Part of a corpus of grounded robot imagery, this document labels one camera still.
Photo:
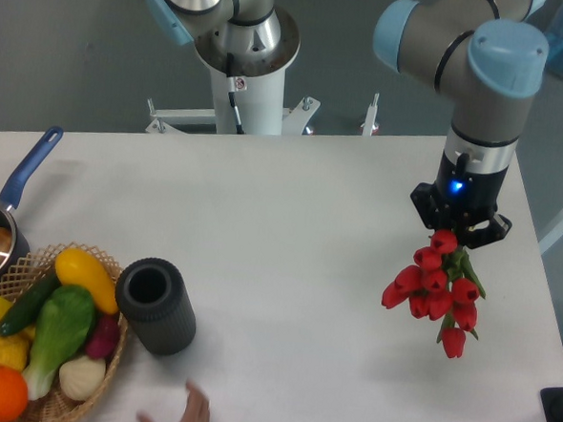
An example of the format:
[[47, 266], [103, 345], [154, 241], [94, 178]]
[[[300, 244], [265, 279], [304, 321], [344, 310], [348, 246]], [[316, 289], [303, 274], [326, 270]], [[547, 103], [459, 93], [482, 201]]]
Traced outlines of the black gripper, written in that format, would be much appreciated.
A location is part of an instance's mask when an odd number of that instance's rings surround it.
[[409, 194], [425, 228], [449, 230], [461, 246], [480, 248], [504, 240], [512, 222], [498, 213], [497, 198], [507, 171], [478, 174], [471, 158], [442, 156], [434, 183], [419, 183]]

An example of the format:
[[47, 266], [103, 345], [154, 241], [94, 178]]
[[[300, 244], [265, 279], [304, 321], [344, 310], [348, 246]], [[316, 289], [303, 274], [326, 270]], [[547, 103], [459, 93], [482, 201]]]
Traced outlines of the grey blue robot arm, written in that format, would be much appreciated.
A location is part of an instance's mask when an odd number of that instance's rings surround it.
[[[219, 133], [280, 136], [304, 129], [313, 107], [285, 111], [283, 103], [299, 29], [275, 0], [145, 2], [160, 29], [179, 45], [193, 45], [209, 69]], [[541, 5], [398, 0], [372, 36], [381, 62], [453, 102], [438, 176], [410, 196], [424, 226], [451, 230], [468, 248], [501, 241], [511, 227], [497, 197], [549, 55], [547, 38], [527, 22]]]

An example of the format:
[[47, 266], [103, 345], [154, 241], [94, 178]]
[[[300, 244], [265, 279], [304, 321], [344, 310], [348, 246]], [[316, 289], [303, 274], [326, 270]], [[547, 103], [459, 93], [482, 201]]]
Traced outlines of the bare human hand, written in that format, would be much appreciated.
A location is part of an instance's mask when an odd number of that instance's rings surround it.
[[[210, 401], [197, 384], [187, 380], [185, 384], [188, 397], [183, 415], [178, 422], [210, 422]], [[153, 418], [143, 411], [136, 414], [137, 422], [155, 422]]]

